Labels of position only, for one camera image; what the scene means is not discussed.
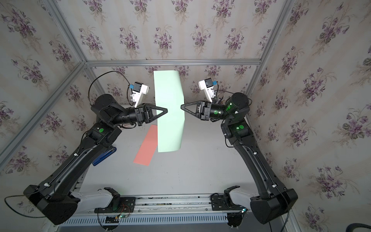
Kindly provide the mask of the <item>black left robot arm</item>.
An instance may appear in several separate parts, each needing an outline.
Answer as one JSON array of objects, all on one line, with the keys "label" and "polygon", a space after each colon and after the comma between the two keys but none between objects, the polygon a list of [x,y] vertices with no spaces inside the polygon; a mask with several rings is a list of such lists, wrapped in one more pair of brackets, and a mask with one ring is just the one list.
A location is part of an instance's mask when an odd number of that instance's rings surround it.
[{"label": "black left robot arm", "polygon": [[97,121],[72,155],[38,185],[29,185],[24,195],[53,224],[60,225],[77,212],[81,198],[73,196],[71,188],[85,170],[102,153],[109,150],[122,132],[124,124],[151,123],[168,110],[150,103],[137,107],[122,107],[112,95],[99,96],[91,107]]}]

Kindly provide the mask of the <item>pink paper sheet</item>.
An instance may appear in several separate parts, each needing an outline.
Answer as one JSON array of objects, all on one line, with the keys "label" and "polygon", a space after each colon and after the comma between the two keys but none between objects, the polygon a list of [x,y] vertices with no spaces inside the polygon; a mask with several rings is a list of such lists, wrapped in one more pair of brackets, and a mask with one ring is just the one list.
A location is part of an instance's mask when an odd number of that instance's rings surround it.
[{"label": "pink paper sheet", "polygon": [[149,166],[157,148],[157,141],[157,125],[151,125],[133,162],[136,164]]}]

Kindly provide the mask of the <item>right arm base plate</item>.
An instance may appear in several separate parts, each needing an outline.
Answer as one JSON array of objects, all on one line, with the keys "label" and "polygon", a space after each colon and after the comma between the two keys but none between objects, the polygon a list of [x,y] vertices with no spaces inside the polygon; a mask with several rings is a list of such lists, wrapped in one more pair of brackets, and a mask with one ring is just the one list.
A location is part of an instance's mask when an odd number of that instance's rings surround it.
[{"label": "right arm base plate", "polygon": [[213,211],[249,211],[248,208],[234,204],[228,196],[221,195],[219,193],[211,194],[210,201]]}]

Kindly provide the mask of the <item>green paper sheet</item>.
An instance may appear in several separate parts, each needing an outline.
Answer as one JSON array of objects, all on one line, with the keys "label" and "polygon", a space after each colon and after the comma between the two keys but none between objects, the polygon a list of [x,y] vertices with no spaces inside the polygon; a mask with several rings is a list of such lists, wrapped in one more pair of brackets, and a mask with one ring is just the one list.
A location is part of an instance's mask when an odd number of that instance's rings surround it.
[{"label": "green paper sheet", "polygon": [[178,71],[154,72],[155,102],[168,112],[157,119],[157,150],[174,152],[181,148],[185,112],[181,109],[184,93]]}]

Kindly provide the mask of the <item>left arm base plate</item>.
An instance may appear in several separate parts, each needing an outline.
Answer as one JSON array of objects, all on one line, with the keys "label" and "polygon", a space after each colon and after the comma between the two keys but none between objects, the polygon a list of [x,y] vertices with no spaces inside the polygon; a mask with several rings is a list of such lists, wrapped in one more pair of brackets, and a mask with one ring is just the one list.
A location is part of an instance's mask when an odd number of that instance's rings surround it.
[{"label": "left arm base plate", "polygon": [[120,197],[113,200],[106,208],[96,208],[94,213],[133,213],[135,207],[135,197]]}]

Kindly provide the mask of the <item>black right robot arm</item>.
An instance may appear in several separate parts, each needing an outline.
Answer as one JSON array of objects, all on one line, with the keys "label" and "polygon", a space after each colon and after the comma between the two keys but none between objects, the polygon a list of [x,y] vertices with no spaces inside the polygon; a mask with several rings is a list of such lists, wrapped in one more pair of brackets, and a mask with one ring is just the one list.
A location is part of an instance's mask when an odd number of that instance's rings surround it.
[{"label": "black right robot arm", "polygon": [[257,193],[233,186],[225,189],[222,197],[211,197],[212,206],[219,210],[238,208],[244,213],[251,210],[255,218],[266,224],[279,216],[288,214],[298,199],[292,188],[280,181],[257,145],[253,130],[247,124],[245,115],[250,111],[250,99],[243,93],[234,93],[224,105],[208,101],[196,101],[196,111],[188,109],[190,103],[181,109],[203,121],[221,121],[221,130],[228,148],[235,149],[242,157],[257,186]]}]

